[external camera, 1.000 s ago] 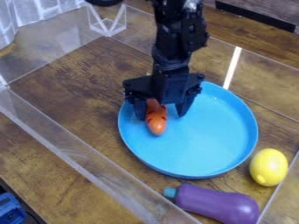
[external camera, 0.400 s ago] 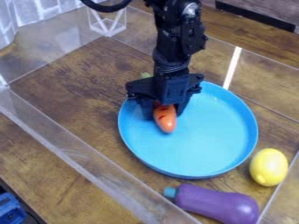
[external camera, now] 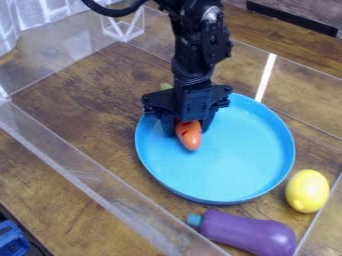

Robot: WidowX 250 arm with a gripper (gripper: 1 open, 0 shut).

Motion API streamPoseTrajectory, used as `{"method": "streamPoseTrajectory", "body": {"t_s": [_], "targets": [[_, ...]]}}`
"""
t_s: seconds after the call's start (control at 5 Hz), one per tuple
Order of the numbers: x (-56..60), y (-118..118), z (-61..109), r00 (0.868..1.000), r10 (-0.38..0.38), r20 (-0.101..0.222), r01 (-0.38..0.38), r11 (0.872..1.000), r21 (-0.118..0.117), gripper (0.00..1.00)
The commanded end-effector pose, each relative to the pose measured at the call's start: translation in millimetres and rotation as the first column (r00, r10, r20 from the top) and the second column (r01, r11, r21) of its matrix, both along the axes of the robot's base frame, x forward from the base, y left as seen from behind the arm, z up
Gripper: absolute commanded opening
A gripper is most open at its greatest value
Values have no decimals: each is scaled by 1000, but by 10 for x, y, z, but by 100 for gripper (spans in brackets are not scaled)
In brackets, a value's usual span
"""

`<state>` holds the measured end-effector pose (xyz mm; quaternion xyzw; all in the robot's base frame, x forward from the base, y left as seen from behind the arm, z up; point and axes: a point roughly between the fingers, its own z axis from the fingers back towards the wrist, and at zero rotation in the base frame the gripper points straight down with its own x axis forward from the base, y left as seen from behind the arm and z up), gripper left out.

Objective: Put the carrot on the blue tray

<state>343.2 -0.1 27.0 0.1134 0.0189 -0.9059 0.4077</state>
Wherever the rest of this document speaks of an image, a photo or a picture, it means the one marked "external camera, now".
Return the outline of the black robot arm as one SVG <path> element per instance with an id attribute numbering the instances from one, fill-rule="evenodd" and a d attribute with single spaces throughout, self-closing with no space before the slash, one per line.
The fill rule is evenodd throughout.
<path id="1" fill-rule="evenodd" d="M 168 12 L 175 35 L 171 59 L 173 87 L 141 97 L 144 114 L 156 117 L 164 133 L 175 135 L 177 121 L 198 120 L 207 131 L 219 108 L 230 104 L 230 85 L 211 82 L 215 65 L 234 46 L 224 26 L 220 0 L 155 0 Z"/>

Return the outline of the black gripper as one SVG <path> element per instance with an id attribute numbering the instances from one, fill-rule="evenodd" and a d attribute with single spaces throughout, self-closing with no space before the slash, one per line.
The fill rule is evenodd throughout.
<path id="1" fill-rule="evenodd" d="M 206 132 L 218 109 L 230 104 L 231 93 L 230 85 L 212 83 L 163 89 L 143 95 L 144 113 L 157 116 L 167 136 L 175 135 L 176 117 L 181 121 L 200 120 L 202 132 Z"/>

